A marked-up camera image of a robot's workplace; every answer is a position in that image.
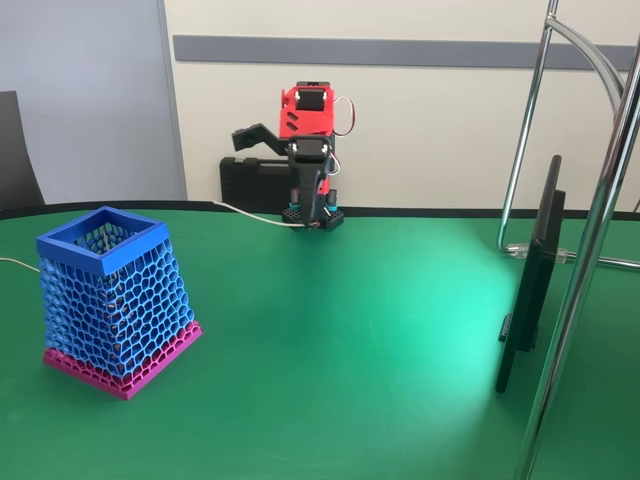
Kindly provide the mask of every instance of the blue square opening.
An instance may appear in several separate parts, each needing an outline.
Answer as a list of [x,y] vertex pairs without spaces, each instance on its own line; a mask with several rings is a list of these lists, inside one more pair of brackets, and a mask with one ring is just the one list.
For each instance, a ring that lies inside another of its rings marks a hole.
[[121,268],[169,238],[162,222],[102,207],[37,239],[45,258],[95,275]]

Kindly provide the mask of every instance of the blue honeycomb container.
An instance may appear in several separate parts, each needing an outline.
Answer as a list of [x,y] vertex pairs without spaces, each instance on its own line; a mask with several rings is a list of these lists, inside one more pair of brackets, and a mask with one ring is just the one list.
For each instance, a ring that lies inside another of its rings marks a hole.
[[129,399],[202,333],[164,223],[102,207],[37,249],[45,363]]

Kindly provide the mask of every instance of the cable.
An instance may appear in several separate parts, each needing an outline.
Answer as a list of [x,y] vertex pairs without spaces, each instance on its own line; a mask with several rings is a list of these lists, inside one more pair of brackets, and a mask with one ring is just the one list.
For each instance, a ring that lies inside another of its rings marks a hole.
[[302,223],[284,223],[284,222],[276,222],[275,220],[269,220],[268,218],[264,218],[264,217],[259,217],[258,215],[254,215],[253,213],[249,213],[249,212],[245,212],[244,210],[240,210],[237,207],[234,207],[233,205],[229,205],[228,203],[224,203],[224,202],[216,202],[215,200],[212,200],[214,205],[218,205],[219,207],[224,207],[224,208],[228,208],[229,210],[233,210],[234,212],[238,212],[241,213],[243,215],[246,215],[247,217],[251,217],[254,218],[256,220],[260,220],[261,222],[265,222],[265,223],[270,223],[271,225],[277,225],[279,227],[298,227],[298,228],[306,228],[306,225],[302,224]]
[[20,260],[16,260],[15,258],[0,257],[0,262],[17,263],[18,265],[22,265],[23,267],[26,267],[29,270],[33,270],[34,272],[40,273],[40,270],[38,270],[36,267],[32,267],[31,265],[27,265],[26,263],[22,263]]
[[329,175],[331,176],[337,175],[338,173],[340,173],[340,170],[342,169],[342,165],[340,165],[340,160],[338,160],[338,157],[336,157],[335,153],[331,152],[329,155],[331,155],[331,158],[333,158],[333,161],[336,164],[336,171],[330,172]]
[[349,97],[338,97],[333,101],[333,104],[335,105],[340,100],[346,100],[347,102],[349,102],[349,107],[351,108],[351,128],[347,131],[347,133],[338,133],[335,131],[335,129],[333,130],[333,133],[336,135],[336,137],[346,137],[351,133],[353,127],[356,126],[356,107]]

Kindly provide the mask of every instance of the monitor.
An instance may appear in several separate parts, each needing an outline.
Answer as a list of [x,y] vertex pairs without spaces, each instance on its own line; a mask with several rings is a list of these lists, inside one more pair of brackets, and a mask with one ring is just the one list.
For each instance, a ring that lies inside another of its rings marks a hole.
[[564,215],[565,192],[556,189],[561,163],[559,155],[551,160],[513,311],[505,317],[500,331],[504,349],[496,380],[498,393],[507,389],[516,352],[528,352],[535,347]]

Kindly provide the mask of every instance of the chrome metal frame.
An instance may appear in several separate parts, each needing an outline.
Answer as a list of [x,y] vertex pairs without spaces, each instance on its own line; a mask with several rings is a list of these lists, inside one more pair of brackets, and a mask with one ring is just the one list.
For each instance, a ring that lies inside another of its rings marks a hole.
[[[525,113],[525,122],[523,124],[524,134],[521,135],[518,152],[520,152],[520,150],[524,151],[524,148],[521,149],[521,144],[526,143],[526,134],[528,133],[530,119],[533,114],[539,78],[548,47],[549,36],[547,32],[550,32],[550,29],[555,28],[555,25],[557,25],[555,18],[552,18],[555,16],[557,5],[557,0],[551,0],[549,3],[549,17],[545,23],[545,34],[543,34],[543,41],[540,46],[541,54],[539,55],[539,60],[542,61],[539,62],[536,67],[536,73],[534,73],[532,95],[527,104],[527,112]],[[606,66],[606,62],[600,62],[602,59],[598,59],[597,55],[594,56],[593,59],[596,63],[599,62],[601,66]],[[607,90],[612,93],[618,88],[615,85],[617,80],[612,79],[611,76],[609,79],[612,80],[610,84],[612,90],[610,90],[609,87],[607,87]],[[621,92],[618,105],[619,106],[616,107],[613,132],[611,134],[602,173],[600,174],[589,215],[587,216],[587,222],[582,234],[578,253],[573,256],[575,264],[571,273],[571,279],[569,280],[569,286],[567,287],[562,306],[560,307],[558,321],[553,333],[553,338],[551,339],[551,346],[547,353],[540,384],[538,385],[536,397],[533,402],[533,408],[525,432],[524,444],[513,475],[514,480],[528,480],[531,478],[542,440],[542,433],[547,421],[547,413],[555,397],[556,387],[562,374],[571,340],[582,313],[597,264],[604,263],[629,268],[638,268],[639,265],[638,262],[601,258],[599,255],[609,223],[611,222],[611,217],[613,216],[616,200],[622,187],[622,181],[624,180],[640,127],[640,39],[638,40],[633,64],[629,71],[626,86]],[[518,153],[516,154],[516,161],[514,163],[516,174],[514,176],[512,172],[512,182],[510,182],[511,195],[509,192],[507,193],[505,211],[503,212],[502,218],[503,223],[501,224],[498,234],[498,247],[503,251],[502,240],[504,227],[506,227],[506,220],[508,219],[511,202],[513,201],[513,190],[515,189],[515,185],[512,187],[511,183],[515,184],[517,180],[521,162],[522,154]]]
[[[605,57],[600,52],[600,50],[598,50],[597,47],[595,47],[585,37],[556,19],[558,1],[559,0],[550,0],[549,6],[547,7],[547,17],[545,19],[544,28],[542,31],[542,39],[540,40],[540,46],[538,48],[538,57],[533,71],[533,79],[531,80],[529,98],[527,100],[527,105],[525,108],[524,120],[522,122],[522,128],[520,130],[520,138],[518,139],[516,155],[513,160],[511,176],[509,177],[509,185],[507,187],[507,194],[504,199],[502,216],[500,217],[497,246],[499,251],[507,254],[513,254],[516,248],[505,246],[504,237],[507,230],[507,224],[509,223],[511,209],[513,207],[513,199],[515,197],[516,186],[518,184],[518,178],[520,176],[520,169],[522,167],[522,161],[524,159],[524,153],[527,147],[527,140],[529,138],[529,131],[531,129],[533,113],[535,111],[536,101],[538,99],[538,91],[540,90],[542,74],[544,72],[544,64],[547,58],[547,52],[549,50],[549,43],[551,41],[551,34],[553,33],[553,31],[558,32],[560,35],[569,40],[573,45],[575,45],[578,50],[580,50],[580,52],[587,58],[589,63],[591,63],[596,73],[600,76],[602,83],[604,84],[604,87],[609,96],[609,101],[611,102],[611,108],[613,109],[614,116],[620,109],[621,97],[624,90],[624,82],[622,80],[622,77],[620,76],[620,73],[616,71],[615,67],[611,64],[607,57]],[[575,260],[575,258],[575,252],[567,252],[568,260]],[[598,259],[598,263],[600,263],[601,265],[640,270],[640,262],[635,260],[601,257]]]

